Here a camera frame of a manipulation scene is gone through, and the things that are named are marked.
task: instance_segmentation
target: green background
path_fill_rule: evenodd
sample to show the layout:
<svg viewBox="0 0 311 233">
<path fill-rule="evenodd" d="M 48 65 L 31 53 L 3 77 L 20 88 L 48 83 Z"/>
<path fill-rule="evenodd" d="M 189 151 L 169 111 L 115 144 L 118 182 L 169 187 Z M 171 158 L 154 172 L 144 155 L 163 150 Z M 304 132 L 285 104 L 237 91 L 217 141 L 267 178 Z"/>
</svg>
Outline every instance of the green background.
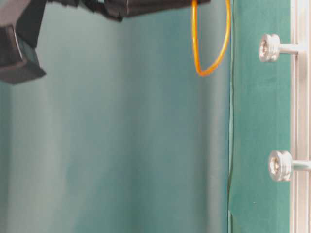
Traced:
<svg viewBox="0 0 311 233">
<path fill-rule="evenodd" d="M 227 232 L 229 52 L 196 75 L 190 12 L 48 4 L 48 75 L 0 85 L 1 232 Z M 225 1 L 200 7 L 203 67 L 224 28 Z"/>
<path fill-rule="evenodd" d="M 234 0 L 233 159 L 229 210 L 233 233 L 289 232 L 289 184 L 272 181 L 268 157 L 290 149 L 290 57 L 261 63 L 265 33 L 290 42 L 290 0 Z"/>
</svg>

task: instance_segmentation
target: green backdrop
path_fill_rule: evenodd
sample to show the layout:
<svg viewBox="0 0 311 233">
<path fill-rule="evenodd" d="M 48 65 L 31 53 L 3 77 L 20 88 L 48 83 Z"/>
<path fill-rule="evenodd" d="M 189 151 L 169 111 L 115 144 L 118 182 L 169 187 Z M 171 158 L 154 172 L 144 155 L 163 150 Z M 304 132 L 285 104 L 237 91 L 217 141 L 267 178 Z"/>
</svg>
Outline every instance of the green backdrop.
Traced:
<svg viewBox="0 0 311 233">
<path fill-rule="evenodd" d="M 229 53 L 196 75 L 190 12 L 48 4 L 48 75 L 0 85 L 2 232 L 227 232 Z M 204 67 L 224 28 L 225 1 L 200 8 Z"/>
<path fill-rule="evenodd" d="M 233 233 L 289 232 L 289 184 L 272 181 L 268 157 L 290 149 L 290 57 L 261 63 L 265 33 L 290 42 L 290 0 L 234 0 L 233 159 L 229 210 Z"/>
</svg>

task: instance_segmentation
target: vertical metal bar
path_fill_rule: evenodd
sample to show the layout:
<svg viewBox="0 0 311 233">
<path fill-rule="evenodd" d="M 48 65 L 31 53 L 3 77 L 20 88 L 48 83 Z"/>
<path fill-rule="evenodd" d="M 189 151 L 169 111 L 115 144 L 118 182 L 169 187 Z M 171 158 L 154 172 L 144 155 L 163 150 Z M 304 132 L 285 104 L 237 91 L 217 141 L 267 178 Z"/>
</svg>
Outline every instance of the vertical metal bar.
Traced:
<svg viewBox="0 0 311 233">
<path fill-rule="evenodd" d="M 302 50 L 291 61 L 291 155 L 310 160 L 310 0 L 291 0 L 291 43 Z M 290 233 L 311 233 L 310 173 L 295 172 L 291 181 Z"/>
</svg>

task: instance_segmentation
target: black plastic part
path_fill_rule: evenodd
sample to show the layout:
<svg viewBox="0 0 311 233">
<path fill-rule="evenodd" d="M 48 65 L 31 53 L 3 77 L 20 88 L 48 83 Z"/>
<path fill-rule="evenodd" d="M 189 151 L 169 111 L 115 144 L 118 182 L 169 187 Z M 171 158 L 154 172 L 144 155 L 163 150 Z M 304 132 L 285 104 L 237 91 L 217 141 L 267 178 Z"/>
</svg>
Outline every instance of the black plastic part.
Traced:
<svg viewBox="0 0 311 233">
<path fill-rule="evenodd" d="M 16 32 L 32 47 L 37 47 L 45 0 L 31 0 L 16 23 Z"/>
<path fill-rule="evenodd" d="M 210 0 L 199 0 L 207 3 Z M 192 0 L 105 0 L 108 13 L 115 17 L 133 17 L 152 12 L 191 6 Z"/>
<path fill-rule="evenodd" d="M 41 78 L 45 74 L 46 73 L 35 63 L 26 61 L 21 66 L 18 66 L 14 69 L 9 69 L 6 71 L 0 70 L 0 80 L 10 84 L 19 84 Z"/>
<path fill-rule="evenodd" d="M 17 37 L 12 25 L 0 27 L 0 50 L 0 80 L 17 84 L 45 75 L 34 48 Z"/>
</svg>

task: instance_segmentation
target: metal standoff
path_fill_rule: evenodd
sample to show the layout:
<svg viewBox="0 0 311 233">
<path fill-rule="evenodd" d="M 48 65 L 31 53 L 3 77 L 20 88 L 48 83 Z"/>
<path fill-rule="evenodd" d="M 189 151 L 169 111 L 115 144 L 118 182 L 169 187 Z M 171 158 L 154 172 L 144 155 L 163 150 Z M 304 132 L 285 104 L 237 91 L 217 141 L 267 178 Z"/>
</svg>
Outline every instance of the metal standoff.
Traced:
<svg viewBox="0 0 311 233">
<path fill-rule="evenodd" d="M 271 152 L 268 165 L 275 181 L 289 181 L 293 171 L 311 171 L 311 161 L 293 160 L 288 151 Z"/>
<path fill-rule="evenodd" d="M 275 62 L 280 53 L 293 54 L 299 53 L 299 46 L 296 44 L 281 44 L 280 37 L 276 34 L 265 34 L 259 45 L 259 59 L 261 62 Z"/>
</svg>

